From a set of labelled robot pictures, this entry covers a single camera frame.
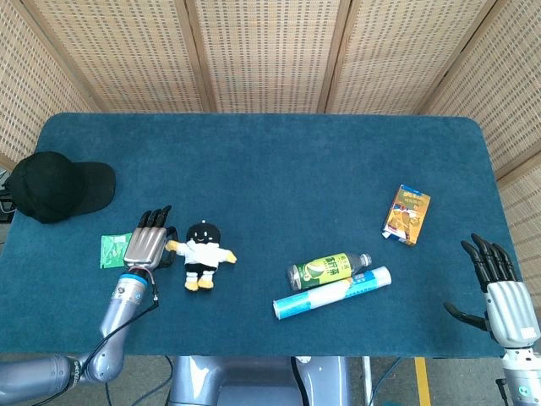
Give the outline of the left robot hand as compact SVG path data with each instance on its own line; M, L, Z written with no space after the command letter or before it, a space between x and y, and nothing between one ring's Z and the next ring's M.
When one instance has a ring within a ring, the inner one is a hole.
M126 267L142 266L153 271L174 263L176 253L165 251L167 242L178 240L177 229L174 226L165 226L171 208L172 206L168 205L143 213L123 257Z

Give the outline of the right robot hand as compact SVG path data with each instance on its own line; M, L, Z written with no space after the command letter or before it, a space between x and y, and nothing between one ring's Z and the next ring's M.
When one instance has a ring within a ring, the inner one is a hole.
M444 303L446 311L458 321L488 332L503 348L532 347L540 339L540 327L531 295L510 255L476 233L471 239L463 240L461 246L474 266L484 297L484 316L463 312L450 302Z

